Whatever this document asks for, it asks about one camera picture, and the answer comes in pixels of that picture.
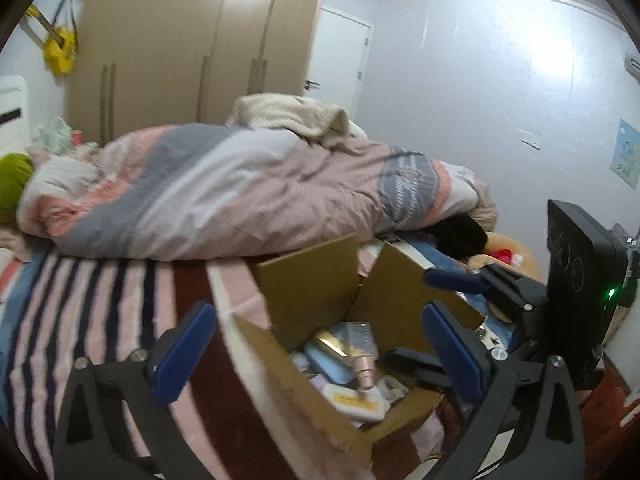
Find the white box yellow label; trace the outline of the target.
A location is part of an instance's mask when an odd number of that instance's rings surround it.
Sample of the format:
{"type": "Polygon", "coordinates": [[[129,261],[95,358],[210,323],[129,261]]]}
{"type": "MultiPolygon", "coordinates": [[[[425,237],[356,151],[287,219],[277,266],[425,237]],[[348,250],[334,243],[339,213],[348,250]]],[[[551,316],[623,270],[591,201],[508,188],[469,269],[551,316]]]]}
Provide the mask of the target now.
{"type": "Polygon", "coordinates": [[[382,422],[390,409],[390,404],[376,393],[333,384],[325,384],[320,393],[339,413],[356,422],[382,422]]]}

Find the beige wooden wardrobe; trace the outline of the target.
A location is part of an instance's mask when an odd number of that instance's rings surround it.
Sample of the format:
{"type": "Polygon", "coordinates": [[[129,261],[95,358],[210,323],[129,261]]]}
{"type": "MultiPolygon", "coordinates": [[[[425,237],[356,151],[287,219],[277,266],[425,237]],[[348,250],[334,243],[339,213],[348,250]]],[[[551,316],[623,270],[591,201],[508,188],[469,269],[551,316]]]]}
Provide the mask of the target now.
{"type": "Polygon", "coordinates": [[[302,94],[321,0],[85,0],[65,117],[99,144],[302,94]]]}

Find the yellow hanging bag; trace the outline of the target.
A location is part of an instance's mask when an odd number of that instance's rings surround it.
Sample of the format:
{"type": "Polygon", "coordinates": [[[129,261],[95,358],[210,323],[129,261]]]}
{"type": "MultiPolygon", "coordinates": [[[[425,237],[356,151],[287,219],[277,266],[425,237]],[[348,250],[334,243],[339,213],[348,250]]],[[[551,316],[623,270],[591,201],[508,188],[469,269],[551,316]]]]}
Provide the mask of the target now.
{"type": "Polygon", "coordinates": [[[60,0],[53,21],[49,21],[35,3],[25,13],[35,20],[47,33],[41,48],[43,61],[54,76],[65,76],[72,72],[78,53],[78,28],[74,11],[74,0],[60,0]]]}

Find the gold tube in box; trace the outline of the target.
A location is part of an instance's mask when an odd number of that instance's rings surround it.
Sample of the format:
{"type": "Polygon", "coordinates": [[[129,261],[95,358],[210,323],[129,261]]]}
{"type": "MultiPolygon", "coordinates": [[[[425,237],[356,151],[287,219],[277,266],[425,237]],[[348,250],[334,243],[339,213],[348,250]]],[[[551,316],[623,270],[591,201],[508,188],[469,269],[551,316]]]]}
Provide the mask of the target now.
{"type": "Polygon", "coordinates": [[[328,356],[333,356],[335,359],[345,363],[349,361],[350,356],[344,341],[328,330],[318,330],[312,337],[312,341],[318,344],[320,349],[328,356]]]}

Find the striped pink navy bed blanket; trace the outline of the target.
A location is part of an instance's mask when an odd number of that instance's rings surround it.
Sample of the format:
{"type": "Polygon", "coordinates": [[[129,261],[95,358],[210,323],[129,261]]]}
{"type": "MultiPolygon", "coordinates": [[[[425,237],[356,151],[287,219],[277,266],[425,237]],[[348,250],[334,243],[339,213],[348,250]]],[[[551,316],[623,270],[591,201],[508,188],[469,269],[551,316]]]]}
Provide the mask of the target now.
{"type": "MultiPolygon", "coordinates": [[[[81,356],[116,362],[149,349],[200,300],[218,315],[207,273],[218,261],[79,259],[45,244],[36,249],[6,298],[1,416],[38,474],[54,478],[54,434],[74,362],[81,356]]],[[[236,374],[218,320],[218,333],[171,415],[214,477],[299,479],[236,374]]],[[[430,418],[411,434],[425,458],[437,444],[430,418]]]]}

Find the white plastic hook cup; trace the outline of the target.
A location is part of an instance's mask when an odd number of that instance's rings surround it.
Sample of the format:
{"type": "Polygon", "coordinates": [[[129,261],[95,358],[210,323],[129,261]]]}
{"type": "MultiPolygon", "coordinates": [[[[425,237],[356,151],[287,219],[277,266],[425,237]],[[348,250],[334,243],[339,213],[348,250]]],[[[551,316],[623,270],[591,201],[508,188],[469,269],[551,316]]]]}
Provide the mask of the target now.
{"type": "Polygon", "coordinates": [[[375,385],[382,398],[390,405],[402,400],[409,392],[407,386],[392,375],[382,376],[375,385]]]}

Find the items on nightstand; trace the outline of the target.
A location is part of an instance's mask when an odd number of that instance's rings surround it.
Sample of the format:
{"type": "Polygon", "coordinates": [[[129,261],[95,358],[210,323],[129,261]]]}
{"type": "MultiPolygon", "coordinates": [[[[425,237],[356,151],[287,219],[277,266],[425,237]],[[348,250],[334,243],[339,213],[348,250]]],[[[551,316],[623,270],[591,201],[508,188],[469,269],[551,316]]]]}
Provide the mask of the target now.
{"type": "Polygon", "coordinates": [[[55,117],[49,125],[40,125],[32,136],[32,143],[45,153],[65,155],[79,148],[82,132],[74,130],[62,117],[55,117]]]}

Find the blue wall poster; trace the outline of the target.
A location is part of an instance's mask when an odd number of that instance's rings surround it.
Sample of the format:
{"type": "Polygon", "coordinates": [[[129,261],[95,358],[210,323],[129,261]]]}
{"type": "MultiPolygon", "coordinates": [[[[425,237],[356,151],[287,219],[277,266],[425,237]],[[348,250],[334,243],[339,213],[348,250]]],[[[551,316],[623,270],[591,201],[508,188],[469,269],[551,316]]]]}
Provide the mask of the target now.
{"type": "Polygon", "coordinates": [[[634,190],[639,184],[640,132],[623,119],[617,128],[616,142],[610,166],[634,190]]]}

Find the brown cardboard box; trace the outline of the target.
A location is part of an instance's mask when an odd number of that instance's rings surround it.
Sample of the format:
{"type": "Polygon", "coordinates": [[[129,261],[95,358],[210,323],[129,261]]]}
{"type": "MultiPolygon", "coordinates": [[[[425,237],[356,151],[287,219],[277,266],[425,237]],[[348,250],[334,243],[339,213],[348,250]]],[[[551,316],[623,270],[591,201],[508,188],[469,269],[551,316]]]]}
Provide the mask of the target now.
{"type": "Polygon", "coordinates": [[[290,353],[320,328],[366,321],[378,348],[427,352],[421,312],[440,300],[475,330],[483,315],[455,292],[422,283],[423,268],[398,246],[376,256],[345,237],[251,266],[242,259],[209,263],[224,343],[272,440],[299,479],[401,479],[425,453],[411,434],[442,397],[411,391],[382,422],[352,426],[299,373],[290,353]]]}

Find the white room door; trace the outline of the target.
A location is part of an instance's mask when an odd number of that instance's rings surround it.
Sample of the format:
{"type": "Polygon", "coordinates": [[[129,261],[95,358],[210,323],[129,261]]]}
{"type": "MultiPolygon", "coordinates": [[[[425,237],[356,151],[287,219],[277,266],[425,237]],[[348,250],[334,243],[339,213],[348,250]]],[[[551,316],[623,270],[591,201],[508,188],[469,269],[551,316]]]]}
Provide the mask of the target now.
{"type": "Polygon", "coordinates": [[[356,117],[374,27],[344,11],[322,6],[304,83],[304,96],[356,117]]]}

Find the red clothing of operator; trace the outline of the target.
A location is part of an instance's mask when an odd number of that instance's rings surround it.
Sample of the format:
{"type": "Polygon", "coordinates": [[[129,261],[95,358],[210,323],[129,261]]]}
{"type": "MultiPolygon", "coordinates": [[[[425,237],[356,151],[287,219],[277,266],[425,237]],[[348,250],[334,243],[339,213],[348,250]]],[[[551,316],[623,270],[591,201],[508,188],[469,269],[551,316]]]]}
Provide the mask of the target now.
{"type": "Polygon", "coordinates": [[[628,400],[628,396],[622,375],[605,360],[600,384],[579,408],[585,440],[585,479],[599,479],[628,441],[638,436],[639,399],[628,400]]]}

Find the white bed headboard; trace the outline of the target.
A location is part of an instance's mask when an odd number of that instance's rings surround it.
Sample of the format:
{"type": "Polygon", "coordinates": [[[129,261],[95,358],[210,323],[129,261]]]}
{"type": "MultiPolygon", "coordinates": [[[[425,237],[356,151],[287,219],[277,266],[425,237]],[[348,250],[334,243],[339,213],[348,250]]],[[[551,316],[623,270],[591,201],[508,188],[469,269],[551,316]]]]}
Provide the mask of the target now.
{"type": "Polygon", "coordinates": [[[26,80],[17,75],[2,76],[0,84],[1,156],[25,154],[32,142],[26,80]]]}

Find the white wall switch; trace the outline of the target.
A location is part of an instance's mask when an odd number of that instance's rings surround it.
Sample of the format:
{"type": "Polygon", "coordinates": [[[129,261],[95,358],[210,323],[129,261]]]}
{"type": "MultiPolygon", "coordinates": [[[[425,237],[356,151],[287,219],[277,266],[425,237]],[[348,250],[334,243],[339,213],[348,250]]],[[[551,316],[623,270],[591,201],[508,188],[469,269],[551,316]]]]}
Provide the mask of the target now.
{"type": "Polygon", "coordinates": [[[530,146],[534,150],[541,150],[541,135],[539,133],[529,132],[524,129],[518,130],[522,143],[530,146]]]}

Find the tan plush toy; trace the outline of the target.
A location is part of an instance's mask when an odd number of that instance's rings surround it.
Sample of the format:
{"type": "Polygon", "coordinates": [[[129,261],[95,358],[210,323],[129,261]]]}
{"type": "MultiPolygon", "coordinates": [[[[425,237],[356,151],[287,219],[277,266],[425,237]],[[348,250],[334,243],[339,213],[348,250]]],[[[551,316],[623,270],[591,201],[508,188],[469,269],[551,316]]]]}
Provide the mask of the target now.
{"type": "Polygon", "coordinates": [[[486,235],[485,247],[478,255],[469,258],[466,264],[470,270],[495,263],[537,282],[546,281],[535,257],[522,243],[494,232],[487,232],[486,235]]]}

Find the pink spray bottle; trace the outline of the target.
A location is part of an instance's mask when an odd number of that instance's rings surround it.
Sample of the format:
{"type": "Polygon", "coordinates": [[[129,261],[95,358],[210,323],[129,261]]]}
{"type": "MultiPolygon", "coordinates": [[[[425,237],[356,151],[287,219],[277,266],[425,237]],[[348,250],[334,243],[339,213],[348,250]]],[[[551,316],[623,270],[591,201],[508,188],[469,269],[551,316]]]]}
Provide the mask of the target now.
{"type": "Polygon", "coordinates": [[[346,324],[346,353],[352,372],[358,380],[359,389],[371,390],[375,387],[378,346],[372,328],[367,322],[346,324]]]}

